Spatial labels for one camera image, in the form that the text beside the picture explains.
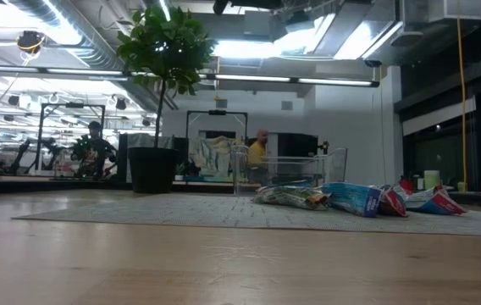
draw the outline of floor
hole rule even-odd
[[[481,304],[481,237],[11,220],[130,191],[0,195],[0,304]]]

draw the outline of tree trunk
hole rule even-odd
[[[165,97],[165,89],[167,89],[167,82],[165,80],[162,80],[162,91],[159,94],[158,116],[156,118],[156,134],[154,135],[154,148],[158,148],[159,121],[162,118],[163,97]]]

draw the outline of black planter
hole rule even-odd
[[[168,193],[176,171],[176,149],[132,147],[128,150],[131,183],[137,193]]]

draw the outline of yellow shirt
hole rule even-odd
[[[265,157],[267,152],[265,147],[262,146],[258,141],[255,141],[250,146],[250,153],[248,154],[248,163],[259,165],[262,162],[262,157]]]

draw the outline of rug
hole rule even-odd
[[[253,203],[249,197],[163,194],[16,217],[134,225],[312,229],[481,236],[481,212],[461,216],[409,213],[407,218],[361,218],[347,212],[307,211]]]

